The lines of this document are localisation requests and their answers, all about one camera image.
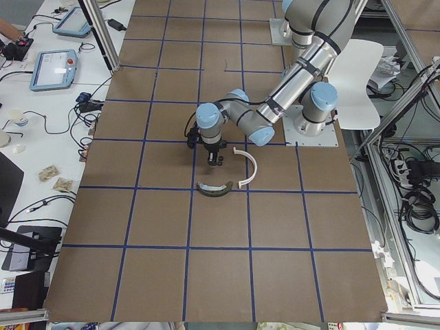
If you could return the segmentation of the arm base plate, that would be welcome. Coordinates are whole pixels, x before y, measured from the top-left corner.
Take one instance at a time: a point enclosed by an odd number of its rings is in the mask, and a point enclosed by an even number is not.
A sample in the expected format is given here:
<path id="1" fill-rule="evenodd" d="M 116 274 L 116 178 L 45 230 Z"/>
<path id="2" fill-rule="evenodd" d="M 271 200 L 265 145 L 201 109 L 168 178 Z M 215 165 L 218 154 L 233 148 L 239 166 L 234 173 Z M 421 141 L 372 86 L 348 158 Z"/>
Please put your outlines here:
<path id="1" fill-rule="evenodd" d="M 303 106 L 292 105 L 283 116 L 283 130 L 288 146 L 338 147 L 329 112 L 323 123 L 308 124 L 303 118 Z"/>
<path id="2" fill-rule="evenodd" d="M 271 34 L 272 45 L 292 45 L 292 31 L 289 28 L 289 22 L 285 19 L 270 19 L 269 30 Z"/>

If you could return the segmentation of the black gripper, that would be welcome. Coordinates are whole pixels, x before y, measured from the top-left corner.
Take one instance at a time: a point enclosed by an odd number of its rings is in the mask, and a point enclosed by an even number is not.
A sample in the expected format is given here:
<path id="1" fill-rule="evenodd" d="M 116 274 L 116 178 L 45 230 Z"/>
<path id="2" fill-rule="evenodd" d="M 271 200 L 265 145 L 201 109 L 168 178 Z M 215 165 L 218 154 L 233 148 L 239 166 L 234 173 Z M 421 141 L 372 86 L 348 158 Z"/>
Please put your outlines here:
<path id="1" fill-rule="evenodd" d="M 221 149 L 224 149 L 227 146 L 227 142 L 225 140 L 220 139 L 218 142 L 215 142 L 214 144 L 203 142 L 201 138 L 201 134 L 197 127 L 192 127 L 189 130 L 189 132 L 186 134 L 186 137 L 187 137 L 186 144 L 189 149 L 194 149 L 197 144 L 202 144 L 203 147 L 207 150 L 209 166 L 222 165 L 222 156 L 218 157 L 218 154 Z"/>

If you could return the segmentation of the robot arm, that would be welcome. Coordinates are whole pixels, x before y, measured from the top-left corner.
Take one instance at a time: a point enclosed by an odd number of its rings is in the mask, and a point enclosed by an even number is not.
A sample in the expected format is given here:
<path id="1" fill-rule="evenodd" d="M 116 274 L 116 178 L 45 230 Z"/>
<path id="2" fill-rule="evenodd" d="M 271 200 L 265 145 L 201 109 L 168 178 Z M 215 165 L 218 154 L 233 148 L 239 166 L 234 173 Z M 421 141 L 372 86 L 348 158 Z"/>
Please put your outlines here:
<path id="1" fill-rule="evenodd" d="M 308 97 L 314 109 L 324 113 L 334 109 L 335 88 L 326 82 L 315 82 L 330 60 L 347 45 L 355 25 L 353 1 L 284 1 L 282 9 L 293 37 L 306 37 L 305 43 L 293 41 L 300 54 L 286 69 L 280 83 L 257 109 L 243 90 L 235 89 L 215 102 L 201 104 L 195 111 L 195 123 L 185 134 L 187 146 L 203 144 L 208 163 L 217 165 L 220 149 L 226 147 L 221 128 L 228 121 L 257 146 L 266 145 L 274 136 L 274 124 L 298 98 Z"/>

